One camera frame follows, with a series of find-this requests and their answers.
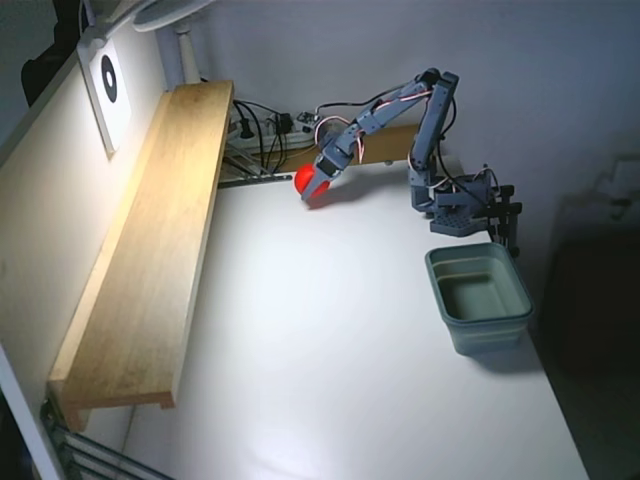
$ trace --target wooden plank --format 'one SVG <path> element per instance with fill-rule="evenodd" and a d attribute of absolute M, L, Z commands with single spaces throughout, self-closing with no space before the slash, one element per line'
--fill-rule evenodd
<path fill-rule="evenodd" d="M 381 163 L 387 160 L 401 160 L 407 158 L 407 153 L 413 145 L 413 137 L 418 131 L 418 125 L 403 125 L 400 127 L 389 127 L 380 130 L 375 135 L 365 137 L 365 156 L 363 165 L 368 163 Z M 316 148 L 300 148 L 296 150 L 288 150 L 288 160 L 282 167 L 281 172 L 295 172 L 302 165 L 313 163 L 318 155 Z M 272 155 L 270 166 L 277 163 L 279 153 Z M 235 179 L 235 170 L 229 169 L 223 171 L 223 179 Z"/>
<path fill-rule="evenodd" d="M 69 376 L 69 372 L 71 371 L 73 360 L 78 352 L 78 347 L 80 346 L 80 342 L 84 336 L 87 323 L 89 322 L 89 317 L 91 316 L 91 312 L 98 297 L 98 293 L 100 292 L 100 288 L 102 287 L 102 282 L 107 274 L 107 269 L 109 268 L 111 259 L 115 253 L 118 241 L 120 240 L 125 222 L 129 216 L 129 211 L 133 205 L 133 200 L 135 199 L 138 186 L 140 185 L 140 180 L 142 179 L 145 167 L 147 166 L 147 161 L 152 153 L 158 134 L 160 133 L 160 126 L 165 120 L 170 98 L 171 94 L 165 93 L 158 102 L 158 107 L 156 108 L 153 121 L 149 126 L 149 131 L 147 132 L 144 144 L 140 150 L 140 154 L 138 155 L 136 165 L 131 174 L 129 183 L 127 184 L 125 193 L 115 213 L 113 222 L 109 226 L 107 235 L 104 239 L 100 252 L 98 253 L 98 258 L 96 259 L 91 274 L 89 275 L 87 285 L 85 286 L 82 296 L 80 297 L 80 301 L 78 302 L 78 306 L 76 307 L 76 311 L 71 319 L 71 324 L 69 325 L 69 329 L 65 335 L 62 347 L 58 352 L 56 361 L 53 364 L 51 373 L 49 374 L 47 382 L 49 390 L 56 398 L 58 408 L 61 410 L 67 425 L 72 430 L 78 431 L 85 429 L 89 417 L 89 411 L 78 411 L 75 408 L 70 407 L 62 395 L 62 390 L 67 377 Z"/>
<path fill-rule="evenodd" d="M 62 388 L 70 408 L 175 405 L 232 94 L 171 95 Z"/>

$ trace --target power strip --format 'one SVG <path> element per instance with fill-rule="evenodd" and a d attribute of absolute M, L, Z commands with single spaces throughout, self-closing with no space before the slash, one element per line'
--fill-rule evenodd
<path fill-rule="evenodd" d="M 314 130 L 306 123 L 299 121 L 301 114 L 298 116 L 298 120 L 293 122 L 293 129 L 290 133 L 283 135 L 282 147 L 285 150 L 294 150 L 298 148 L 307 148 L 314 145 Z M 240 132 L 242 128 L 239 118 L 233 118 L 230 124 L 229 133 L 227 135 L 227 143 L 233 145 L 236 148 L 240 148 L 247 153 L 256 154 L 260 153 L 260 140 L 258 138 L 258 129 L 254 122 L 250 123 L 251 130 L 254 136 L 251 138 L 241 138 Z M 267 118 L 260 121 L 260 129 L 262 130 L 262 143 L 265 153 L 272 151 L 280 151 L 280 142 L 278 136 L 275 134 L 275 126 L 272 119 Z"/>

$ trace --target wires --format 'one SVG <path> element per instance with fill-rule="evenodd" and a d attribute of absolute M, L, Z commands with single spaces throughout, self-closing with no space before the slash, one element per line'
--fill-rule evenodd
<path fill-rule="evenodd" d="M 422 98 L 422 97 L 430 98 L 431 93 L 433 93 L 433 90 L 427 90 L 424 92 L 416 93 L 414 95 L 408 95 L 406 97 L 396 98 L 395 100 L 400 100 L 401 102 L 408 102 L 410 100 L 416 100 L 417 98 Z M 375 111 L 377 112 L 381 108 L 386 107 L 387 105 L 390 105 L 395 100 L 387 100 L 386 102 L 382 102 L 380 105 L 376 107 Z"/>
<path fill-rule="evenodd" d="M 287 163 L 287 160 L 288 160 L 288 156 L 287 156 L 287 150 L 288 150 L 287 136 L 286 135 L 280 135 L 278 138 L 280 139 L 280 160 L 278 160 L 278 163 L 276 163 L 276 166 L 273 169 L 273 173 L 278 173 L 280 171 L 280 169 L 282 167 L 284 167 L 284 164 Z"/>
<path fill-rule="evenodd" d="M 438 187 L 441 187 L 442 185 L 444 185 L 445 183 L 450 182 L 450 181 L 451 180 L 449 180 L 448 178 L 443 178 L 442 180 L 440 180 L 435 185 L 429 185 L 429 188 L 438 188 Z"/>
<path fill-rule="evenodd" d="M 476 178 L 478 178 L 478 176 L 479 176 L 481 173 L 484 173 L 484 172 L 489 172 L 489 173 L 491 173 L 491 176 L 493 177 L 493 181 L 495 182 L 496 187 L 500 188 L 500 182 L 498 182 L 498 177 L 496 176 L 495 172 L 494 172 L 491 168 L 489 168 L 489 167 L 484 167 L 482 170 L 480 170 L 478 173 L 476 173 L 476 174 L 473 176 L 473 179 L 475 180 Z"/>
<path fill-rule="evenodd" d="M 293 155 L 289 155 L 289 156 L 287 157 L 287 160 L 291 160 L 292 158 L 298 158 L 298 157 L 301 157 L 302 155 L 306 155 L 307 153 L 312 152 L 312 151 L 313 151 L 313 150 L 315 150 L 315 149 L 316 149 L 316 145 L 311 145 L 309 148 L 305 148 L 304 150 L 302 150 L 302 151 L 300 151 L 300 152 L 298 152 L 298 153 L 295 153 L 295 154 L 293 154 Z"/>
<path fill-rule="evenodd" d="M 385 90 L 384 92 L 378 93 L 377 95 L 371 97 L 369 100 L 367 100 L 365 102 L 332 102 L 332 103 L 323 103 L 322 105 L 318 105 L 316 107 L 316 115 L 318 115 L 320 110 L 323 109 L 323 108 L 329 108 L 329 107 L 364 107 L 365 105 L 369 105 L 374 100 L 377 100 L 380 97 L 384 97 L 385 95 L 388 95 L 391 92 L 395 92 L 396 90 L 404 87 L 405 85 L 406 84 L 404 84 L 404 83 L 401 84 L 401 85 L 396 85 L 393 88 L 390 88 L 388 90 Z"/>
<path fill-rule="evenodd" d="M 263 139 L 262 128 L 260 127 L 260 122 L 258 121 L 258 117 L 256 116 L 255 112 L 251 109 L 251 107 L 249 107 L 244 102 L 240 100 L 234 100 L 233 104 L 236 106 L 236 108 L 238 108 L 238 106 L 241 106 L 244 109 L 246 109 L 249 115 L 251 115 L 251 118 L 253 118 L 253 121 L 256 123 L 256 128 L 258 129 L 258 141 L 260 142 L 260 166 L 265 168 L 264 142 L 262 140 Z"/>
<path fill-rule="evenodd" d="M 344 123 L 345 125 L 349 125 L 351 122 L 349 120 L 347 120 L 344 117 L 341 117 L 339 115 L 330 115 L 328 117 L 323 118 L 322 120 L 320 120 L 318 122 L 318 124 L 316 125 L 316 131 L 313 134 L 313 141 L 316 145 L 318 145 L 318 132 L 320 131 L 320 127 L 325 124 L 326 122 L 328 122 L 329 120 L 340 120 L 342 123 Z"/>
<path fill-rule="evenodd" d="M 269 149 L 269 154 L 267 155 L 267 165 L 269 165 L 269 162 L 271 161 L 271 155 L 273 154 L 273 149 L 276 147 L 276 142 L 278 141 L 279 138 L 280 138 L 279 135 L 276 135 L 275 137 L 273 137 L 273 142 L 271 142 L 271 148 Z"/>
<path fill-rule="evenodd" d="M 240 115 L 240 119 L 241 120 L 246 120 L 247 117 L 244 116 L 244 113 L 242 113 L 242 110 L 240 109 L 238 104 L 236 102 L 233 102 L 233 106 L 236 107 L 236 111 L 238 112 L 238 115 Z"/>
<path fill-rule="evenodd" d="M 315 142 L 316 146 L 318 146 L 318 133 L 320 131 L 320 127 L 324 123 L 328 122 L 329 120 L 339 120 L 342 123 L 344 123 L 345 125 L 351 125 L 351 122 L 349 120 L 347 120 L 346 118 L 343 118 L 343 117 L 341 117 L 339 115 L 331 115 L 329 117 L 323 118 L 316 125 L 316 131 L 315 131 L 315 133 L 313 135 L 313 139 L 314 139 L 314 142 Z M 362 159 L 364 158 L 364 141 L 362 140 L 362 137 L 364 137 L 364 130 L 359 130 L 356 133 L 356 135 L 357 135 L 356 143 L 358 145 L 358 163 L 362 164 Z"/>
<path fill-rule="evenodd" d="M 267 107 L 266 105 L 262 105 L 261 103 L 250 102 L 249 100 L 236 100 L 236 101 L 240 103 L 244 103 L 246 105 L 253 105 L 254 107 L 261 108 L 263 110 L 266 110 L 267 112 L 275 113 L 276 115 L 282 115 L 281 112 L 274 110 L 273 108 Z"/>
<path fill-rule="evenodd" d="M 444 173 L 444 175 L 447 177 L 447 179 L 449 179 L 451 181 L 451 183 L 453 183 L 456 187 L 458 187 L 460 190 L 462 190 L 463 192 L 469 194 L 475 201 L 477 201 L 480 205 L 482 205 L 483 207 L 487 207 L 487 203 L 482 201 L 480 199 L 480 197 L 478 197 L 475 193 L 469 191 L 466 187 L 464 187 L 461 183 L 459 183 L 455 177 L 452 177 L 451 174 L 449 173 L 449 171 L 447 170 L 447 167 L 444 166 L 444 161 L 442 160 L 442 153 L 440 151 L 440 140 L 438 140 L 438 142 L 436 143 L 436 155 L 438 157 L 438 162 L 440 162 L 440 168 L 442 168 L 442 172 Z"/>

